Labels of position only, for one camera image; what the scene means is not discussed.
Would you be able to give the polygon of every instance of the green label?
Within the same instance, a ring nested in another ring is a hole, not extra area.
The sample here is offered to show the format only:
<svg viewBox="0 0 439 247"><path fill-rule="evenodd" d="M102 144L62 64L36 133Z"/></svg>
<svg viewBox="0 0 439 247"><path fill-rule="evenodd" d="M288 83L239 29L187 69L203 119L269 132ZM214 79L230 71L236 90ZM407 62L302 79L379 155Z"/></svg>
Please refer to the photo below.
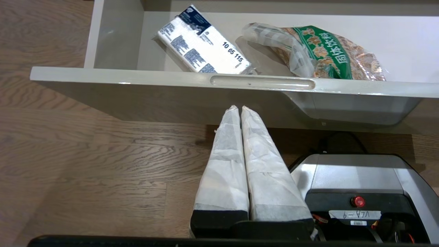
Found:
<svg viewBox="0 0 439 247"><path fill-rule="evenodd" d="M317 69L325 69L331 78L352 79L349 56L332 33L315 26L294 28L311 58L318 61Z"/></svg>

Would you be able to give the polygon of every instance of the red wire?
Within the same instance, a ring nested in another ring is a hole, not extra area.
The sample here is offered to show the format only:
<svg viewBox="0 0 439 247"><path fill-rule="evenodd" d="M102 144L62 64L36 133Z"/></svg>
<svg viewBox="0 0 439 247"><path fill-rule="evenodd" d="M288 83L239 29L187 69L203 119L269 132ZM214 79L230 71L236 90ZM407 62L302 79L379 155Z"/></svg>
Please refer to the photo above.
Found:
<svg viewBox="0 0 439 247"><path fill-rule="evenodd" d="M414 243L414 238L410 235L410 233L407 233L410 237L410 240L412 241L412 243Z"/></svg>

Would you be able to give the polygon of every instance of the drawer handle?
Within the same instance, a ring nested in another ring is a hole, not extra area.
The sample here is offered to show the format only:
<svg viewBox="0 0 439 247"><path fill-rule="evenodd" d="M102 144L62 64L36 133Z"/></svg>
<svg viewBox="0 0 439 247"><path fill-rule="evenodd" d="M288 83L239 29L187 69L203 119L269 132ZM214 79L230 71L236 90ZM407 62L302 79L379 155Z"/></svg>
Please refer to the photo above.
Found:
<svg viewBox="0 0 439 247"><path fill-rule="evenodd" d="M313 90L316 86L311 79L291 77L264 77L264 76L212 76L210 83L217 86L236 88L255 88L267 90Z"/></svg>

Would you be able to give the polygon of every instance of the gray metal casing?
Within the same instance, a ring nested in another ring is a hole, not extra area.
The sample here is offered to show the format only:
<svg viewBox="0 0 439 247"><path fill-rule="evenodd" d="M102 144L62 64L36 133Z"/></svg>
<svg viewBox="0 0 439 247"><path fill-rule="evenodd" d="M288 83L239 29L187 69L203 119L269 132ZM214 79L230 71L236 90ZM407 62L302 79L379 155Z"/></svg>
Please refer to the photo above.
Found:
<svg viewBox="0 0 439 247"><path fill-rule="evenodd" d="M313 154L291 175L307 193L394 193L411 198L432 244L439 244L439 197L427 182L395 155Z"/></svg>

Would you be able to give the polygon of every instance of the barcode sticker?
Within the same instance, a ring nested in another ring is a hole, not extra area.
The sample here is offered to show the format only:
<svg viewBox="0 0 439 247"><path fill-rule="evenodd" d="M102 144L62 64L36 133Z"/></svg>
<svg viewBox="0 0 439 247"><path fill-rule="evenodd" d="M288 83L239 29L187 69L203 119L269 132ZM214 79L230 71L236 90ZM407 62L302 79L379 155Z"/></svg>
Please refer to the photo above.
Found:
<svg viewBox="0 0 439 247"><path fill-rule="evenodd" d="M367 225L366 221L351 221L351 225Z"/></svg>

